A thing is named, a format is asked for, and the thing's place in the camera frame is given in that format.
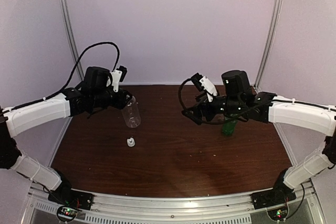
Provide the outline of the clear plastic bottle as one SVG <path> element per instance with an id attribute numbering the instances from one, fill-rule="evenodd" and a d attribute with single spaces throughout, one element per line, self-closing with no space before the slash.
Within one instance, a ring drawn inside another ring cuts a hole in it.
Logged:
<path id="1" fill-rule="evenodd" d="M 127 127 L 134 129 L 141 124 L 140 112 L 135 96 L 128 101 L 121 112 Z"/>

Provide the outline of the green plastic bottle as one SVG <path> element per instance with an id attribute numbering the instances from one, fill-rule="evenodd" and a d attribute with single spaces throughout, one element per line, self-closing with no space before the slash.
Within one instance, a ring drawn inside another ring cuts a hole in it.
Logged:
<path id="1" fill-rule="evenodd" d="M 235 131 L 237 120 L 227 121 L 222 126 L 222 134 L 224 136 L 231 136 Z"/>

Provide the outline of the white flip bottle cap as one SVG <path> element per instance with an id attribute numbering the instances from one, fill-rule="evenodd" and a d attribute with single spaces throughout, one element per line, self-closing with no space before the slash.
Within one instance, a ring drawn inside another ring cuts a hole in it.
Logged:
<path id="1" fill-rule="evenodd" d="M 127 139 L 127 146 L 128 147 L 134 147 L 135 146 L 135 139 L 133 137 L 130 137 Z"/>

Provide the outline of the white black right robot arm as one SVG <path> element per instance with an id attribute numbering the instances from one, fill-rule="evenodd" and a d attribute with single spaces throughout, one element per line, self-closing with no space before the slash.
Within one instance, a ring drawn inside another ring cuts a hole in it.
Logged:
<path id="1" fill-rule="evenodd" d="M 275 93 L 254 94 L 245 71 L 222 74 L 225 95 L 220 95 L 208 77 L 196 73 L 189 81 L 200 91 L 196 104 L 186 107 L 182 100 L 183 86 L 178 90 L 182 115 L 194 123 L 214 125 L 221 114 L 228 126 L 234 121 L 254 120 L 263 123 L 284 123 L 311 129 L 325 135 L 324 142 L 303 161 L 280 173 L 269 192 L 272 203 L 279 204 L 294 188 L 335 165 L 335 107 L 288 99 Z"/>

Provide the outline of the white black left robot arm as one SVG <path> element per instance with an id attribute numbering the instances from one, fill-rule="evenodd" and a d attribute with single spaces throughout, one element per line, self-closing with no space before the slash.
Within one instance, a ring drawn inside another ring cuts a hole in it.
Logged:
<path id="1" fill-rule="evenodd" d="M 26 178 L 42 184 L 64 205 L 71 205 L 75 192 L 65 186 L 65 179 L 40 162 L 24 154 L 14 140 L 20 133 L 36 126 L 82 113 L 89 116 L 113 107 L 122 110 L 132 94 L 120 88 L 127 69 L 120 66 L 110 71 L 101 67 L 89 67 L 83 82 L 74 88 L 63 88 L 50 98 L 43 98 L 28 105 L 1 110 L 1 168 L 12 169 Z"/>

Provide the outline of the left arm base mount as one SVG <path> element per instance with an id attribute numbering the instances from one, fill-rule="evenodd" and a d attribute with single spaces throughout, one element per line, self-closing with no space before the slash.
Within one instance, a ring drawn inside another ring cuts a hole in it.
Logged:
<path id="1" fill-rule="evenodd" d="M 48 193 L 48 200 L 60 204 L 56 210 L 56 217 L 61 223 L 73 221 L 82 210 L 90 210 L 93 202 L 93 194 L 74 190 L 72 184 L 65 175 L 56 170 L 60 176 L 61 184 L 56 190 L 49 190 L 44 187 L 44 192 Z"/>

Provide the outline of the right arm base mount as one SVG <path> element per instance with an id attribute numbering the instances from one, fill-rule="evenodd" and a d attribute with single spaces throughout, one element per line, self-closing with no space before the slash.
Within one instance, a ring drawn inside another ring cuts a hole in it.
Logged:
<path id="1" fill-rule="evenodd" d="M 296 199 L 293 189 L 284 184 L 287 169 L 276 179 L 273 188 L 252 193 L 254 209 L 267 209 L 267 215 L 272 221 L 284 221 L 289 216 L 288 202 Z"/>

